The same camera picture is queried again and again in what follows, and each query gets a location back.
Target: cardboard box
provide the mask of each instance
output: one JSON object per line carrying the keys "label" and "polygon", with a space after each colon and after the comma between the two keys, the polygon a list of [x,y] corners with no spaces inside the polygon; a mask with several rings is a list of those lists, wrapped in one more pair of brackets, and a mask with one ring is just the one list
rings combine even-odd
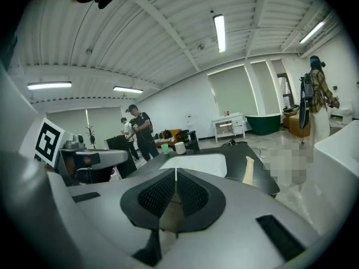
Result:
{"label": "cardboard box", "polygon": [[297,137],[307,137],[310,135],[310,121],[304,129],[299,128],[299,114],[289,117],[289,132]]}
{"label": "cardboard box", "polygon": [[283,127],[289,128],[289,118],[293,115],[296,115],[298,111],[295,112],[289,112],[289,113],[283,113],[284,119],[283,119]]}

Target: man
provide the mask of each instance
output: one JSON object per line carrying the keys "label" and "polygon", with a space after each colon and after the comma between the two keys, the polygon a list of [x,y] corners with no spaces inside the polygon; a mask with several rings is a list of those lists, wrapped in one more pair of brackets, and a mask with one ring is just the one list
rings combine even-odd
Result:
{"label": "man", "polygon": [[324,140],[330,135],[329,118],[326,112],[326,104],[339,108],[340,104],[325,81],[322,62],[318,56],[310,57],[310,77],[312,80],[314,96],[310,102],[310,140],[311,144]]}
{"label": "man", "polygon": [[122,118],[121,123],[123,123],[123,132],[125,134],[125,137],[127,138],[128,148],[130,149],[130,152],[132,153],[132,155],[135,157],[135,160],[138,161],[140,158],[139,158],[139,155],[137,154],[137,151],[135,150],[135,147],[134,147],[134,138],[130,137],[132,126],[131,126],[130,122],[127,121],[126,118]]}
{"label": "man", "polygon": [[152,157],[159,155],[151,134],[152,125],[150,117],[145,112],[141,113],[136,105],[130,105],[128,111],[134,116],[130,121],[132,125],[132,134],[129,138],[136,134],[139,150],[144,159],[149,161],[151,159],[150,155]]}

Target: tile floor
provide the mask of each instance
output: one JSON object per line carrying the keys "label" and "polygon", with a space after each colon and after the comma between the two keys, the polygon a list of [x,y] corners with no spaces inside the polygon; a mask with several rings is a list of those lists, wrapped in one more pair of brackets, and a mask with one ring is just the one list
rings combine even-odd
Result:
{"label": "tile floor", "polygon": [[[344,127],[338,120],[331,119],[331,133]],[[216,143],[215,139],[199,141],[201,149],[219,147],[231,138],[221,138]],[[277,181],[280,192],[276,200],[283,203],[291,210],[302,216],[313,226],[309,214],[304,205],[300,190],[306,180],[306,170],[313,163],[313,151],[309,144],[309,137],[303,139],[289,133],[288,129],[266,135],[256,136],[247,133],[246,137],[235,137],[235,141],[246,141],[256,155],[261,159],[264,166],[270,170],[271,176]],[[143,166],[146,161],[143,157],[135,162],[137,168]]]}

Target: plaid shirt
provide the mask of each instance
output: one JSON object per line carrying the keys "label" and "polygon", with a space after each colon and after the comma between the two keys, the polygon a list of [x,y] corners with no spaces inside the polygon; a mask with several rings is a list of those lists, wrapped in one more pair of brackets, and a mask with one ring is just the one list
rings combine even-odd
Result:
{"label": "plaid shirt", "polygon": [[325,82],[324,75],[317,69],[310,72],[312,79],[312,85],[314,89],[314,96],[309,105],[309,111],[311,113],[317,113],[322,107],[326,108],[325,98],[327,98],[334,106],[338,104],[338,101],[334,98],[332,92],[328,89],[328,85]]}

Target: ceiling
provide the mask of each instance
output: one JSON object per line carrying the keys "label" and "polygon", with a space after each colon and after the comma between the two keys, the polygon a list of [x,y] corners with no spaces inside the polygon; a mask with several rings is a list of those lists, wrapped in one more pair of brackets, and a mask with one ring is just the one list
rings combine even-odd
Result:
{"label": "ceiling", "polygon": [[[31,103],[142,100],[236,59],[304,53],[329,26],[306,45],[299,40],[330,13],[322,0],[114,0],[103,10],[94,2],[33,0],[19,24],[9,74]],[[217,14],[225,17],[224,53],[216,41]],[[26,88],[39,81],[72,81],[72,87]],[[144,93],[123,94],[113,86]]]}

